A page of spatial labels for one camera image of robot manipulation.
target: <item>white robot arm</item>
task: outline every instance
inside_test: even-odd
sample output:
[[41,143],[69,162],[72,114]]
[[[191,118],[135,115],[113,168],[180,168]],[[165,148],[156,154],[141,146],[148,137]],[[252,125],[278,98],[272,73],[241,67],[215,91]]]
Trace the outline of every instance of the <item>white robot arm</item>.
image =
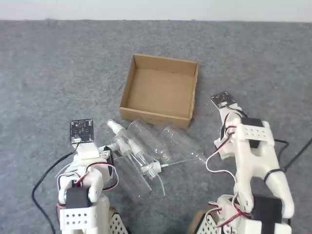
[[[249,118],[237,105],[236,100],[223,92],[212,96],[220,111],[222,128],[220,138],[214,144],[221,159],[235,157],[236,175],[234,196],[223,195],[217,208],[206,213],[196,233],[208,227],[216,233],[236,234],[291,234],[291,227],[283,221],[294,213],[294,203],[284,172],[274,150],[274,138],[268,122]],[[264,180],[274,197],[254,195],[251,190],[252,177]]]
[[[57,179],[60,229],[62,234],[110,234],[118,228],[127,234],[119,214],[111,219],[108,197],[102,193],[118,185],[112,150],[98,148],[92,132],[91,119],[71,121],[71,142],[74,147],[78,143],[78,154]],[[104,187],[113,178],[113,172],[117,181]]]

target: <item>cardboard box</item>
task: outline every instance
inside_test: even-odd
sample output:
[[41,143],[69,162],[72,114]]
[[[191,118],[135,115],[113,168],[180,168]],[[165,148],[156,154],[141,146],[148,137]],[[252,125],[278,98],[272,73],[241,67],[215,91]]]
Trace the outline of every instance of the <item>cardboard box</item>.
[[188,128],[193,116],[197,62],[135,54],[123,92],[123,119]]

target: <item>white wall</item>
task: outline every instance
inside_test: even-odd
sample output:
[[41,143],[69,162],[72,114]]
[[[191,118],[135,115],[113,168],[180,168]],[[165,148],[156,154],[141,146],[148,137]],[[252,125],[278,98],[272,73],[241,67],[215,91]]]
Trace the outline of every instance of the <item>white wall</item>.
[[312,22],[312,0],[0,0],[0,19]]

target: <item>clear plastic bottle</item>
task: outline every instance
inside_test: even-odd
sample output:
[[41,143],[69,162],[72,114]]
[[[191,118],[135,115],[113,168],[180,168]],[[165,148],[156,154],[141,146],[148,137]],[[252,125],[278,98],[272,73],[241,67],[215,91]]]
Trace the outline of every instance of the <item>clear plastic bottle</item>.
[[163,163],[172,162],[166,143],[153,133],[153,130],[141,121],[133,121],[127,128],[129,132],[138,137],[145,148],[152,153],[156,159]]
[[181,153],[185,154],[186,157],[198,158],[203,162],[206,161],[204,157],[204,149],[182,130],[167,126],[161,132],[161,135],[178,147],[181,150]]
[[143,175],[147,175],[149,179],[155,178],[157,172],[154,171],[153,159],[134,140],[129,139],[128,144],[132,150],[131,158],[133,163],[141,170]]
[[114,164],[118,170],[119,182],[132,201],[138,201],[152,190],[130,159],[117,157],[114,159]]
[[134,135],[112,119],[107,121],[107,125],[116,134],[114,142],[117,143],[121,154],[129,158],[143,175],[147,175],[149,179],[155,178],[157,172],[154,171],[154,160],[137,143]]

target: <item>gray carpet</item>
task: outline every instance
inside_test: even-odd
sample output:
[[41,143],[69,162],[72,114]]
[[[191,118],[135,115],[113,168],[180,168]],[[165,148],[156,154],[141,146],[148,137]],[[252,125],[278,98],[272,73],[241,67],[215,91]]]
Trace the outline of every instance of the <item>gray carpet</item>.
[[[252,117],[267,120],[276,138],[290,141],[282,164],[311,137],[312,24],[185,21],[0,21],[0,233],[48,234],[30,194],[43,172],[72,147],[69,121],[93,118],[98,145],[110,143],[105,122],[118,106],[133,53],[199,62],[194,118],[189,130],[214,150],[220,119],[210,95],[228,90]],[[312,148],[287,172],[295,202],[293,233],[312,233]],[[58,229],[54,174],[37,198]],[[234,160],[212,161],[235,170]],[[162,173],[138,204],[122,188],[109,192],[135,234],[184,233],[209,200],[231,194],[228,175],[196,163]],[[253,181],[259,192],[263,184]]]

